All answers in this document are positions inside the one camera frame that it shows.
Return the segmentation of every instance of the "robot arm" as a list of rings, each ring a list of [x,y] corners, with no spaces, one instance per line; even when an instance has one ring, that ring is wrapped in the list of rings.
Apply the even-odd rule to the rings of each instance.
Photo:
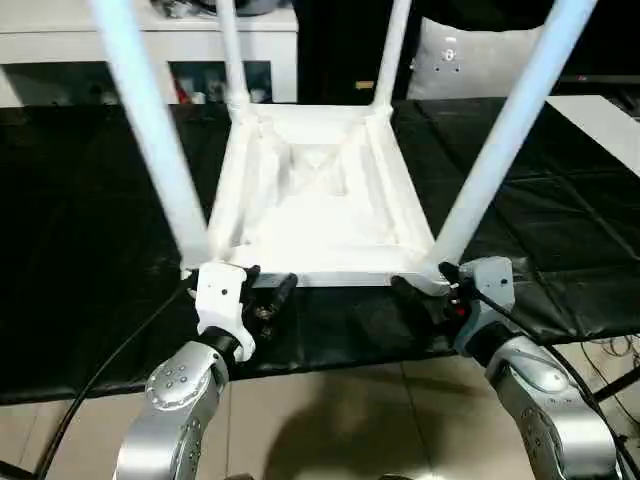
[[[510,309],[514,304],[510,261],[479,259],[463,265],[459,273],[450,279],[452,298],[458,305],[467,300],[466,309],[460,311],[467,318],[454,346],[486,367],[486,378],[520,430],[535,477],[621,478],[611,432],[582,398],[569,372],[500,313],[467,294],[473,285]]]
[[[202,436],[213,418],[229,369],[251,358],[254,333],[266,336],[269,322],[295,288],[289,275],[276,288],[266,307],[253,308],[251,287],[260,269],[244,270],[209,262],[198,272],[196,341],[186,343],[150,375],[145,404],[120,447],[117,480],[193,480],[200,459]]]

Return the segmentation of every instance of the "white cabinet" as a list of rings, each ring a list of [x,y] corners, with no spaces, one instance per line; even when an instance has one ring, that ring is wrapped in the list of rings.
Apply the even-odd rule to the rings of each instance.
[[[170,63],[223,62],[218,21],[215,17],[167,19],[149,0],[132,1],[162,94],[167,103],[177,103]],[[298,23],[293,8],[239,18],[238,30],[243,59],[269,63],[269,97],[276,103],[295,102]],[[23,104],[21,87],[16,83],[24,81],[29,69],[10,65],[104,61],[88,0],[0,2],[0,107]],[[65,85],[64,70],[58,81]]]

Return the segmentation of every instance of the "black tablecloth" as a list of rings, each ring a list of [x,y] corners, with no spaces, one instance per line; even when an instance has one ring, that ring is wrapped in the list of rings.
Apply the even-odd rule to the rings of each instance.
[[[397,105],[393,119],[437,234],[501,100]],[[205,211],[229,120],[174,110]],[[0,403],[72,396],[175,288],[179,256],[119,108],[0,113]],[[516,313],[546,343],[640,332],[640,180],[547,106],[466,258],[513,260]],[[186,295],[125,351],[94,395],[138,390],[195,335]],[[450,353],[386,288],[299,289],[247,378]]]

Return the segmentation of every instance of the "wire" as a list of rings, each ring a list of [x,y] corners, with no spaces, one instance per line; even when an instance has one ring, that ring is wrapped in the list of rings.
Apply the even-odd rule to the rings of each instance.
[[[580,349],[582,350],[582,353],[584,354],[584,357],[587,359],[587,362],[589,362],[589,365],[591,366],[591,368],[593,369],[594,372],[596,372],[598,374],[598,376],[602,379],[602,381],[609,385],[609,381],[607,380],[607,378],[604,376],[604,374],[602,373],[602,371],[596,366],[596,364],[593,362],[593,360],[591,360],[591,357],[589,356],[589,354],[587,353],[587,350],[584,348],[584,343],[580,344]],[[620,401],[620,399],[618,398],[617,395],[613,396],[614,400],[616,401],[616,403],[618,404],[618,406],[620,407],[620,409],[624,412],[624,414],[629,418],[629,420],[631,420],[631,423],[635,424],[635,426],[637,428],[640,428],[640,421],[638,421],[633,415],[631,415],[631,413],[629,412],[629,410],[627,410],[627,408],[624,406],[624,404]]]
[[[139,326],[136,328],[131,335],[127,337],[127,339],[120,344],[118,348],[116,348],[111,355],[107,357],[107,359],[102,362],[100,367],[96,370],[96,372],[91,376],[91,378],[84,384],[83,388],[80,390],[78,396],[73,400],[73,403],[67,410],[64,418],[58,425],[55,434],[51,438],[49,445],[47,446],[47,450],[44,455],[41,457],[38,462],[38,466],[36,467],[34,478],[37,480],[44,480],[49,472],[49,468],[51,468],[51,463],[60,447],[60,443],[62,443],[62,439],[64,434],[66,433],[69,425],[71,425],[71,421],[73,417],[80,409],[80,405],[87,398],[87,395],[95,385],[95,383],[100,379],[104,371],[111,365],[111,363],[122,353],[122,351],[127,348],[133,340],[135,340],[140,333],[142,333],[153,321],[160,316],[162,312],[166,310],[166,308],[171,305],[178,296],[186,291],[188,288],[193,286],[194,279],[197,278],[195,273],[192,273],[189,277],[182,280],[178,287],[174,290],[174,292],[167,298],[162,305],[160,305],[149,317],[147,317]]]
[[[504,316],[505,318],[513,322],[515,325],[520,327],[527,334],[527,336],[535,338],[535,334],[533,330],[527,327],[524,322],[522,322],[520,319],[515,317],[510,311],[498,305],[496,302],[491,300],[482,292],[478,291],[478,289],[475,287],[474,287],[473,294],[478,300],[484,302],[485,304],[493,308],[496,312],[500,313],[502,316]],[[560,362],[560,364],[565,368],[565,370],[567,370],[569,375],[573,377],[573,379],[578,384],[578,387],[580,388],[580,391],[581,391],[580,393],[584,401],[600,416],[604,424],[609,429],[609,432],[611,432],[611,436],[613,438],[613,442],[617,450],[618,463],[620,464],[620,468],[622,470],[623,476],[625,478],[628,478],[627,472],[624,469],[624,465],[626,465],[629,468],[629,470],[631,470],[633,477],[635,479],[640,479],[640,468],[638,468],[638,465],[635,463],[635,460],[629,453],[629,450],[627,450],[627,447],[624,444],[624,442],[618,437],[615,430],[609,424],[607,417],[604,415],[604,412],[600,408],[600,405],[598,404],[595,397],[593,396],[593,392],[588,387],[584,379],[580,376],[580,374],[573,367],[573,365],[571,365],[571,363],[564,357],[564,355],[562,355],[553,346],[548,346],[545,348],[549,353],[551,353],[551,355],[553,355],[556,358],[556,360],[558,360],[558,362]]]
[[[513,315],[513,313],[511,313],[509,310],[502,307],[501,305],[498,305],[496,302],[491,300],[489,297],[487,297],[484,293],[482,293],[475,287],[474,287],[473,294],[478,300],[486,303],[491,308],[493,308],[496,312],[498,312],[500,315],[510,320],[518,328],[522,329],[522,331],[524,331],[529,337],[532,337],[532,338],[536,337],[536,333],[531,328],[529,328],[522,320],[516,318]]]

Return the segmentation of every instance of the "tile floor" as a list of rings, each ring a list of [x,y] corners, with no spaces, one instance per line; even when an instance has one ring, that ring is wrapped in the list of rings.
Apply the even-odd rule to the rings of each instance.
[[[611,378],[630,367],[585,344]],[[579,345],[561,347],[593,387]],[[640,385],[620,394],[640,418]],[[86,402],[49,474],[108,480],[142,396]],[[640,461],[638,432],[612,399],[604,409]],[[0,408],[0,459],[33,469],[65,402]],[[460,357],[233,383],[204,442],[199,480],[248,472],[257,480],[532,479],[515,424],[483,371]]]

